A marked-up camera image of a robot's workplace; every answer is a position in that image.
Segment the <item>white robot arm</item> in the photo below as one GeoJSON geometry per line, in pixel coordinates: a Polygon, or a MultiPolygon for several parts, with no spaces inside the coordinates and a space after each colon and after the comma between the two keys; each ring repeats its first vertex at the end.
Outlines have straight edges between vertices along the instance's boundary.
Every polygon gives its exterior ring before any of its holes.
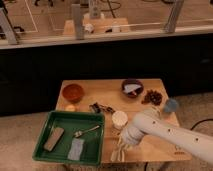
{"type": "Polygon", "coordinates": [[[173,143],[192,155],[213,164],[213,137],[170,124],[159,117],[160,111],[149,107],[134,115],[121,131],[125,144],[138,145],[145,135],[173,143]]]}

